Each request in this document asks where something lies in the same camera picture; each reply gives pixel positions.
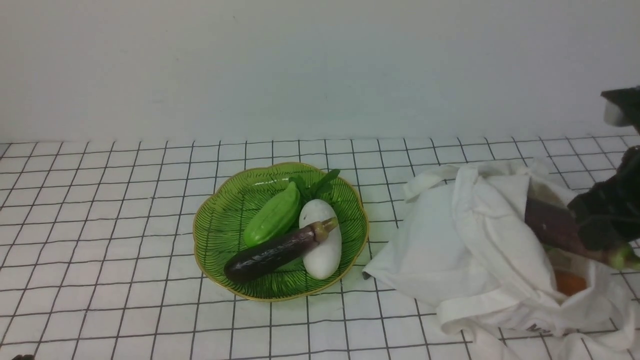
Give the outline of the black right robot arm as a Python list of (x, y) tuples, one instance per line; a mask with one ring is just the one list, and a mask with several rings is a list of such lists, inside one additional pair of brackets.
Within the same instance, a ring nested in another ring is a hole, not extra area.
[[(601, 92), (606, 100), (604, 121), (611, 126), (639, 129), (639, 87)], [(567, 206), (586, 249), (600, 251), (615, 243), (629, 243), (640, 234), (640, 155), (631, 146), (622, 155), (615, 174), (578, 194)]]

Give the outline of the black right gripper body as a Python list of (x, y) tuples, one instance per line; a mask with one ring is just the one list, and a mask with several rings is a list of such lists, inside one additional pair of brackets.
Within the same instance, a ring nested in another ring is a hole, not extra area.
[(615, 174), (567, 205), (586, 249), (600, 251), (640, 236), (640, 150), (631, 146)]

